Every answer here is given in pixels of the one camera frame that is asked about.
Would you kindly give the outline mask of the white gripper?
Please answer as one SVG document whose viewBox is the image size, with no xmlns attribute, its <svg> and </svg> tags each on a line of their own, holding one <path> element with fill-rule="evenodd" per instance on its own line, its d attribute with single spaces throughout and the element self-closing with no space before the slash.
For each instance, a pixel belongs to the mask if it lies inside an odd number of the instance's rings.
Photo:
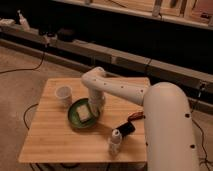
<svg viewBox="0 0 213 171">
<path fill-rule="evenodd" d="M 100 111 L 105 105 L 105 95 L 102 91 L 89 89 L 89 105 L 91 112 L 94 117 L 98 117 L 100 115 Z"/>
</svg>

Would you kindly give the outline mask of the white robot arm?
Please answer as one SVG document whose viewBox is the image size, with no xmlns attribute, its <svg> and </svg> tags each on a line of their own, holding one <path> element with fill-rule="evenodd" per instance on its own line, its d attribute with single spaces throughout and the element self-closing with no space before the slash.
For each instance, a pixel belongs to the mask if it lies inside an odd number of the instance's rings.
<svg viewBox="0 0 213 171">
<path fill-rule="evenodd" d="M 106 78 L 102 67 L 84 73 L 81 81 L 93 111 L 103 106 L 104 92 L 143 107 L 148 171 L 199 171 L 190 105 L 180 87 L 117 81 Z"/>
</svg>

